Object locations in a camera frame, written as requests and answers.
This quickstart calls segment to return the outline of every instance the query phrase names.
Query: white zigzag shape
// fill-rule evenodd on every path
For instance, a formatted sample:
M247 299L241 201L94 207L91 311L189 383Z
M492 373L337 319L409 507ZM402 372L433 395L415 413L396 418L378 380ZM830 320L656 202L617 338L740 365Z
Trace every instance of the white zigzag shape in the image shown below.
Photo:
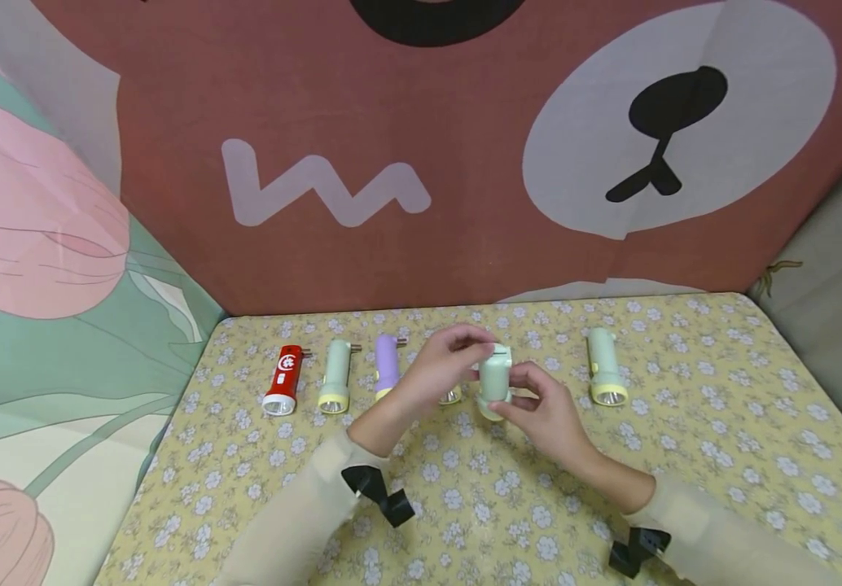
M341 225L354 228L396 199L409 214L431 205L431 195L408 163L392 163L353 195L333 164L307 155L280 177L261 187L255 149L239 138L222 143L222 159L232 199L232 212L243 226L258 226L310 190L317 192Z

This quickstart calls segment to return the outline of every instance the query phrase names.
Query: purple flashlight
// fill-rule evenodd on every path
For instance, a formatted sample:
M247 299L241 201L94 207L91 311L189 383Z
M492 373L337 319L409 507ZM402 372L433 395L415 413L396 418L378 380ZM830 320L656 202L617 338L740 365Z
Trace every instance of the purple flashlight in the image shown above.
M375 339L375 400L389 393L401 377L398 372L398 348L408 343L407 339L382 334Z

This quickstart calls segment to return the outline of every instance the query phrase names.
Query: mint green flashlight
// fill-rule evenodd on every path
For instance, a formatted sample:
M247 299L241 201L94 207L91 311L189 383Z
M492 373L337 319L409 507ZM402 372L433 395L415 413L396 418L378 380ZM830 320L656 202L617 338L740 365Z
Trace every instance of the mint green flashlight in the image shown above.
M512 350L501 344L493 345L493 355L479 365L480 390L476 396L476 404L484 418L490 421L501 421L501 416L489 411L489 403L493 401L512 401L512 391L509 390L509 369L512 368Z

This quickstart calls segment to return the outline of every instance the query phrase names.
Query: bear eye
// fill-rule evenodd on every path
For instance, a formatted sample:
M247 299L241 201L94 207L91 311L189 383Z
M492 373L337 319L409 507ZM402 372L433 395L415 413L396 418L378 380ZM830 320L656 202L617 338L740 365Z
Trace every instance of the bear eye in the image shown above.
M485 35L525 0L349 0L380 37L409 47L446 47Z

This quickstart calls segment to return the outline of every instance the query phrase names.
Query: finger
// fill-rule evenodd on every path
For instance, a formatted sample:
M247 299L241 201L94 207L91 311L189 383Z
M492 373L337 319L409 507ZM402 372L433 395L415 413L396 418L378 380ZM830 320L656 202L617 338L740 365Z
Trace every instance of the finger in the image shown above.
M522 431L527 431L528 418L533 416L532 412L515 407L512 403L506 401L493 401L489 403L489 411L506 419L509 423L519 427Z
M541 403L538 399L532 399L531 396L520 396L520 395L513 395L512 396L512 404L519 409L523 409L524 411L534 411L538 409L538 405Z
M482 327L472 326L470 323L458 323L456 326L446 327L435 333L441 342L451 350L469 346L476 342L495 342L496 337Z
M459 369L470 369L470 366L489 358L493 355L493 344L491 342L478 343L465 347L451 354L450 359Z
M520 362L509 369L509 384L515 388L526 388L542 397L555 392L555 389L563 388L555 377L531 360Z

